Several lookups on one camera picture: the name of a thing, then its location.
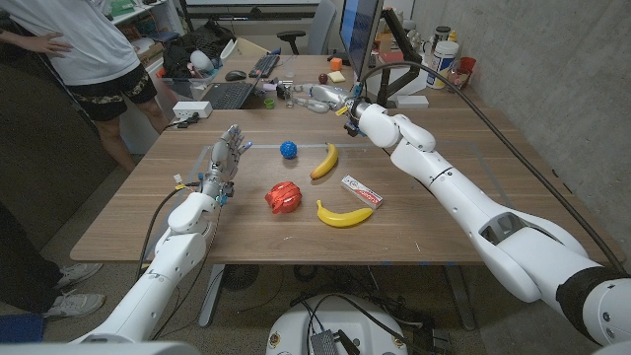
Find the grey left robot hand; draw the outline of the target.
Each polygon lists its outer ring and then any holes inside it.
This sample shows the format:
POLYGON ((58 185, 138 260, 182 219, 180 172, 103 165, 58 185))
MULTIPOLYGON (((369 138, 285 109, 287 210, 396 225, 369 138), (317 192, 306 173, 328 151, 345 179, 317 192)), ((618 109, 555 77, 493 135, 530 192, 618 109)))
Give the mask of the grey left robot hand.
POLYGON ((199 192, 209 196, 220 193, 232 196, 233 178, 237 174, 241 155, 251 147, 252 142, 243 144, 244 136, 237 124, 233 124, 213 145, 208 171, 199 188, 199 192))

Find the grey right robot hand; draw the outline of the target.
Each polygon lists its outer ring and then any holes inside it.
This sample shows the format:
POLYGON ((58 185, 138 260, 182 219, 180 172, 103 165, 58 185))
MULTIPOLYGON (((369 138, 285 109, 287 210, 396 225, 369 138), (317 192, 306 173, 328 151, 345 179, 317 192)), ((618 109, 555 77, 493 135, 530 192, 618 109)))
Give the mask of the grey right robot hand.
POLYGON ((321 84, 300 84, 293 87, 292 102, 313 112, 338 115, 353 114, 354 97, 343 90, 321 84))

